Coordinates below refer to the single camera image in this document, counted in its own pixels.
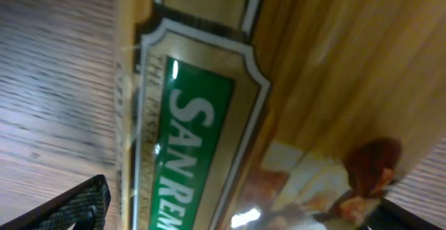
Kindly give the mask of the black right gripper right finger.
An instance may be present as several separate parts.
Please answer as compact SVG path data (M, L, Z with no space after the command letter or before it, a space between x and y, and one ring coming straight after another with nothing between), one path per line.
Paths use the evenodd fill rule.
M384 199L362 224L362 230L443 230Z

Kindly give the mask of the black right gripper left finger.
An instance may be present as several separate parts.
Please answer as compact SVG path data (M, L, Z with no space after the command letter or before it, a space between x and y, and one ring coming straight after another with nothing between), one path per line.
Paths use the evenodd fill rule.
M2 224L1 229L103 230L110 202L107 179L99 174Z

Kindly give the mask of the San Remo spaghetti packet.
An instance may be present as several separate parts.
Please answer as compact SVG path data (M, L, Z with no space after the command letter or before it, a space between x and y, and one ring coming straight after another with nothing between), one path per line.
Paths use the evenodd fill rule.
M120 229L445 216L445 0L116 0Z

